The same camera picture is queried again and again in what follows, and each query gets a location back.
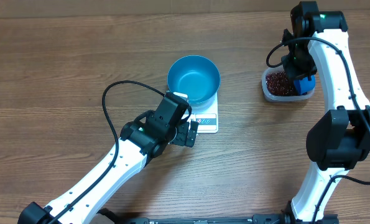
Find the blue plastic measuring scoop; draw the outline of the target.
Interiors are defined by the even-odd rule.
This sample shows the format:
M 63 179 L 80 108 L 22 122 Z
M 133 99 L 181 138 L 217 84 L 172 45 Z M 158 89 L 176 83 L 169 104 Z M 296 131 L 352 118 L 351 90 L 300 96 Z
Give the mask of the blue plastic measuring scoop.
M 294 80 L 294 87 L 299 95 L 305 95 L 315 88 L 315 76 L 305 77 L 301 80 Z

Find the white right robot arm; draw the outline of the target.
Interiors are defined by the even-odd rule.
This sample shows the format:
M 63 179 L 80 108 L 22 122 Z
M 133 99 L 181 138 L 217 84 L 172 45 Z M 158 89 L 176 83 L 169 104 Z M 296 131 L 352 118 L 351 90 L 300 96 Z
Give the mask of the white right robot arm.
M 302 1 L 290 18 L 292 29 L 282 38 L 289 53 L 281 64 L 291 80 L 320 77 L 325 114 L 307 134 L 310 167 L 281 221 L 333 223 L 324 216 L 325 205 L 339 181 L 370 152 L 370 102 L 351 61 L 344 14 Z

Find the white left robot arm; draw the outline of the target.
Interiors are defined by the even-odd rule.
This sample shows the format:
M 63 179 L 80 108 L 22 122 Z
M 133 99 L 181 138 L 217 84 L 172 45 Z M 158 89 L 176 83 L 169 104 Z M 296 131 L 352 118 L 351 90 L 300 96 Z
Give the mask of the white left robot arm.
M 30 203 L 18 222 L 90 223 L 115 192 L 168 144 L 194 145 L 197 126 L 187 121 L 191 111 L 186 94 L 168 91 L 155 111 L 146 111 L 122 128 L 118 141 L 84 178 L 45 207 Z

